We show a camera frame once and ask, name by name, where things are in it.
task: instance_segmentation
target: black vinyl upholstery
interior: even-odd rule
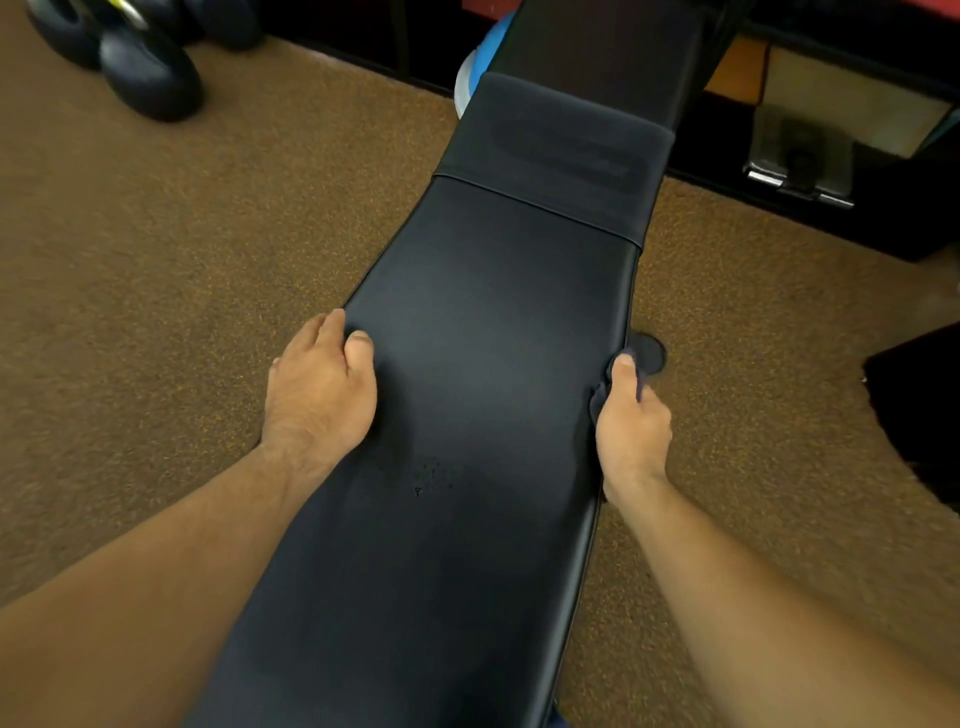
[[[647,71],[673,97],[674,55]],[[599,508],[588,400],[624,345],[672,139],[481,82],[346,306],[376,345],[372,430],[294,520],[187,725],[542,726]]]

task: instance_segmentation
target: black kettlebell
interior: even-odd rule
[[[100,68],[99,31],[70,0],[27,0],[27,17],[47,45],[68,61],[93,71]]]
[[[104,29],[100,67],[124,103],[156,121],[181,121],[204,102],[193,61],[162,31],[127,23]]]
[[[204,29],[186,8],[183,0],[130,0],[151,28],[159,28],[178,45],[204,37]]]
[[[183,0],[206,36],[231,51],[247,51],[263,40],[259,0]]]

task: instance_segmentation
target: right hand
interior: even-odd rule
[[[604,493],[618,510],[666,483],[673,432],[670,410],[649,386],[636,400],[636,366],[629,354],[613,362],[612,388],[597,419],[597,453]]]

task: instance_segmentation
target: left hand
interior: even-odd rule
[[[270,368],[260,447],[309,493],[366,437],[376,409],[373,341],[355,331],[345,342],[346,319],[342,308],[310,319]]]

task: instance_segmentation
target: forearm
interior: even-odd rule
[[[808,595],[664,480],[624,516],[732,726],[952,725],[939,678]]]
[[[178,723],[302,506],[256,449],[0,612],[0,724]]]

